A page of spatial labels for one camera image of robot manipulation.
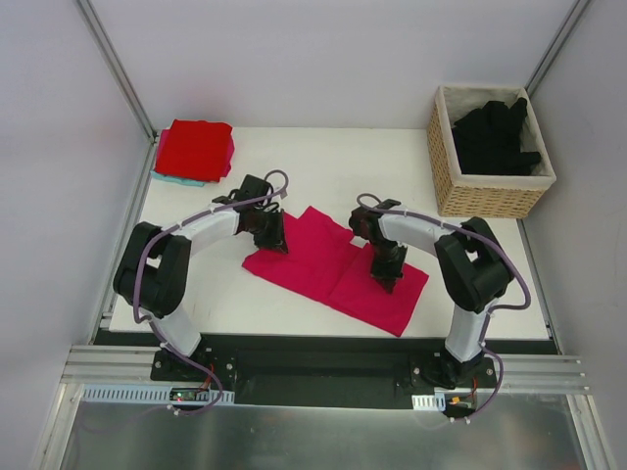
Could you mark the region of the magenta t shirt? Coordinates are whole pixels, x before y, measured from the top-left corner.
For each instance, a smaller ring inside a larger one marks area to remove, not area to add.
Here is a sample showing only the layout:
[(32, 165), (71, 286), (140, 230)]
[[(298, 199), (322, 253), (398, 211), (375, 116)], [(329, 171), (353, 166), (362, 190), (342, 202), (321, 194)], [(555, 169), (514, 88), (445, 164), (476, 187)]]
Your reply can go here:
[(403, 334), (429, 275), (403, 265), (403, 277), (388, 293), (370, 275), (373, 249), (352, 243), (351, 230), (307, 207), (284, 218), (288, 252), (259, 250), (242, 266), (272, 284), (336, 309), (399, 337)]

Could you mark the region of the red t shirt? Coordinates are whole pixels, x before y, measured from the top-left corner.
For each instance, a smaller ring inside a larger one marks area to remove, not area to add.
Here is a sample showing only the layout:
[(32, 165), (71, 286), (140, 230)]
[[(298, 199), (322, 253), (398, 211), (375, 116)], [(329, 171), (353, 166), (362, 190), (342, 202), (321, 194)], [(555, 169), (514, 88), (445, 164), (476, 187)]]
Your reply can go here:
[(175, 119), (155, 171), (203, 182), (223, 176), (232, 126), (225, 122)]

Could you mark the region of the teal t shirt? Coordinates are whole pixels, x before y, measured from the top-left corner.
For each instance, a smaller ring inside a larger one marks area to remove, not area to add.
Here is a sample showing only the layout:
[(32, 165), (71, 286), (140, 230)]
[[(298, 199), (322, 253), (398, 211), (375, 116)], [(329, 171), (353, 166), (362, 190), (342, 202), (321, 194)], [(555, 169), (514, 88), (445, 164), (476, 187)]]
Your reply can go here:
[(203, 182), (203, 181), (198, 181), (198, 180), (193, 180), (193, 179), (188, 179), (188, 178), (181, 178), (181, 177), (177, 177), (177, 176), (163, 175), (163, 174), (158, 173), (158, 172), (156, 172), (154, 170), (151, 171), (151, 176), (155, 180), (158, 180), (158, 181), (178, 184), (178, 185), (182, 185), (182, 186), (203, 187), (205, 185), (205, 182)]

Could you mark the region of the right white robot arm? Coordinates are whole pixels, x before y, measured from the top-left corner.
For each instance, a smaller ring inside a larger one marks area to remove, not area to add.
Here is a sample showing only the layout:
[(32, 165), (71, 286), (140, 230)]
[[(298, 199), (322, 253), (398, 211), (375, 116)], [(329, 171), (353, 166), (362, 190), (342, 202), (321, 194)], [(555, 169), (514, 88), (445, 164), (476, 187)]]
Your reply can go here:
[(471, 380), (484, 357), (489, 308), (514, 279), (489, 224), (473, 217), (460, 226), (412, 215), (396, 200), (351, 212), (353, 233), (373, 249), (370, 275), (389, 294), (403, 278), (409, 247), (433, 256), (454, 303), (450, 331), (440, 355), (420, 367), (421, 379), (452, 390)]

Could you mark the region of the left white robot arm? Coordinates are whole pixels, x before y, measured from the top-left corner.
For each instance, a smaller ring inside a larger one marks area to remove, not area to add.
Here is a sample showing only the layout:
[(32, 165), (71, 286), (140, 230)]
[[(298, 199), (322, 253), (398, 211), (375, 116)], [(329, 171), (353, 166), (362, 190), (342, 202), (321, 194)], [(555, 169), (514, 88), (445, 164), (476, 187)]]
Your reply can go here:
[(143, 221), (134, 226), (113, 289), (132, 307), (134, 321), (148, 324), (162, 349), (174, 356), (172, 367), (184, 380), (214, 375), (201, 333), (183, 306), (190, 260), (243, 232), (252, 235), (257, 248), (286, 254), (284, 215), (278, 203), (220, 197), (170, 225)]

